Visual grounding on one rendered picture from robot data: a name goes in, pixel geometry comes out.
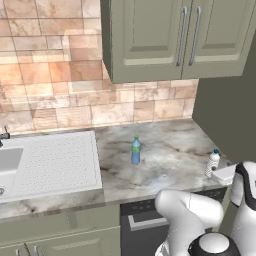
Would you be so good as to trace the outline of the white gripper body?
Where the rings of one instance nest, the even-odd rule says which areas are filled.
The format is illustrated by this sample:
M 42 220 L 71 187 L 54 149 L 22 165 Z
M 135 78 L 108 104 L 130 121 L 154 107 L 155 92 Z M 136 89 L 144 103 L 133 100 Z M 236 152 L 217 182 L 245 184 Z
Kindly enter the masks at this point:
M 230 165 L 212 172 L 211 178 L 222 186 L 229 186 L 233 182 L 236 165 Z

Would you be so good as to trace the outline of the green base cupboard door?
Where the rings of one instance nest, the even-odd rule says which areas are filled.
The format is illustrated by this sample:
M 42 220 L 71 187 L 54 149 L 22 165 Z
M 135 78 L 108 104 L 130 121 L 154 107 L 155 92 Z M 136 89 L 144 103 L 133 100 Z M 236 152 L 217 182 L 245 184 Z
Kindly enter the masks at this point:
M 0 247 L 0 256 L 16 256 L 16 249 L 20 250 L 20 256 L 28 256 L 23 245 Z
M 26 243 L 31 256 L 121 256 L 120 227 L 79 232 Z

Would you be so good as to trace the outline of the white water bottle teal cap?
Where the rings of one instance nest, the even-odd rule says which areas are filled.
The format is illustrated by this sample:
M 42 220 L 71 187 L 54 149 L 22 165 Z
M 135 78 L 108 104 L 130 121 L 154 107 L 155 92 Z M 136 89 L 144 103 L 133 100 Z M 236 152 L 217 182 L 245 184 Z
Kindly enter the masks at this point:
M 207 177 L 210 177 L 213 171 L 213 168 L 217 168 L 220 161 L 220 153 L 218 149 L 214 149 L 212 153 L 209 156 L 206 169 L 205 169 L 205 175 Z

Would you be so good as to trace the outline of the tall green cabinet panel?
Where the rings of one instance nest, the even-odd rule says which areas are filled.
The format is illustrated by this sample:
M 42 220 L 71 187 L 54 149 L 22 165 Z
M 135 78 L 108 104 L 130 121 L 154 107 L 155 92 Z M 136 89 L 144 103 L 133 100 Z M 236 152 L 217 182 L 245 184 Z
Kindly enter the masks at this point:
M 256 33 L 243 74 L 200 79 L 192 119 L 232 162 L 256 162 Z

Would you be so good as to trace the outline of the blue water bottle green label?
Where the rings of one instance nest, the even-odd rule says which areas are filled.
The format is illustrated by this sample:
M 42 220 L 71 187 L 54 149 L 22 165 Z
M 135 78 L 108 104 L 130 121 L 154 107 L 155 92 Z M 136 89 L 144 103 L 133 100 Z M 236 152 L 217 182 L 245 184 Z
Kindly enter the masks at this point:
M 138 165 L 140 163 L 140 148 L 141 148 L 141 144 L 139 141 L 139 136 L 136 135 L 134 137 L 134 140 L 132 142 L 132 158 L 131 158 L 131 162 L 134 165 Z

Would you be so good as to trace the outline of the black dishwasher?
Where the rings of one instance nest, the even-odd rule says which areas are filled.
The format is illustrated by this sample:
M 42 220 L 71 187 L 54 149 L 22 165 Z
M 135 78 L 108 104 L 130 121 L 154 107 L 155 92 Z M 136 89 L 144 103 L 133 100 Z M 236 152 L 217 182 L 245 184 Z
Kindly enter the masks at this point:
M 153 200 L 120 207 L 121 256 L 230 256 L 219 201 L 201 193 L 164 189 Z

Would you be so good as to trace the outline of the white sink with drainboard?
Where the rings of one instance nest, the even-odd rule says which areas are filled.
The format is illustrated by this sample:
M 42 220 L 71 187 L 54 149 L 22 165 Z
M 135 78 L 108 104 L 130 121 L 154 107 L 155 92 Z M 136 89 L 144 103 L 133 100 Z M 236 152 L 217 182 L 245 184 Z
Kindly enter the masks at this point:
M 101 187 L 93 131 L 16 137 L 0 146 L 0 203 Z

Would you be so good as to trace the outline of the green drawer front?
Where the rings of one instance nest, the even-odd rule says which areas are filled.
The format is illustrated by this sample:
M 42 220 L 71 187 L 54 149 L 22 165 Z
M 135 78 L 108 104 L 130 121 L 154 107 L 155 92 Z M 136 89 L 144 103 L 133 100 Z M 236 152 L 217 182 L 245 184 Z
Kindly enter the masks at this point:
M 0 243 L 66 231 L 65 213 L 0 224 Z

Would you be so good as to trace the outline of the dark metal tap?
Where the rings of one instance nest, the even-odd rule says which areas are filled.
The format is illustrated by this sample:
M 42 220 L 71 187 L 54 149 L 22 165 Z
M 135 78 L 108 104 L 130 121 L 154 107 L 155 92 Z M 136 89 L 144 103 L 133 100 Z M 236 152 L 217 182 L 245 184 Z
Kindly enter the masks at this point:
M 5 132 L 3 134 L 0 134 L 0 148 L 3 146 L 2 141 L 5 139 L 10 139 L 10 133 L 7 131 L 7 127 L 4 126 Z

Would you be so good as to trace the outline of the green wall cupboard door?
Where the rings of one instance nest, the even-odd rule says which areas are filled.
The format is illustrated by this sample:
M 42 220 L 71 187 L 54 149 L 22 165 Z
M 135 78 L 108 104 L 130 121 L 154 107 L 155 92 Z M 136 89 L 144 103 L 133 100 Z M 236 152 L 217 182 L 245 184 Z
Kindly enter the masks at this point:
M 179 79 L 192 0 L 113 0 L 111 3 L 111 79 L 114 83 Z M 183 14 L 186 30 L 176 66 Z
M 202 9 L 196 51 L 188 66 Z M 184 54 L 183 79 L 241 76 L 256 30 L 256 0 L 193 0 Z

